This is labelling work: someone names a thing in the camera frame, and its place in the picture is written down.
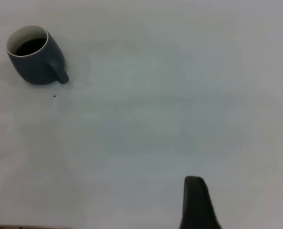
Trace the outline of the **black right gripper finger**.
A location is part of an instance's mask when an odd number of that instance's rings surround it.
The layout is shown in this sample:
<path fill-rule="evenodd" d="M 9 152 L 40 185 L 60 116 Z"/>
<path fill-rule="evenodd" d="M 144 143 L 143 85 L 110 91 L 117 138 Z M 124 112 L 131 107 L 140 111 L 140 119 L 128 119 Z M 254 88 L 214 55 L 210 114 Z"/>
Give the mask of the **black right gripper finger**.
<path fill-rule="evenodd" d="M 203 178 L 187 176 L 184 180 L 181 229 L 220 229 L 210 198 L 209 189 Z"/>

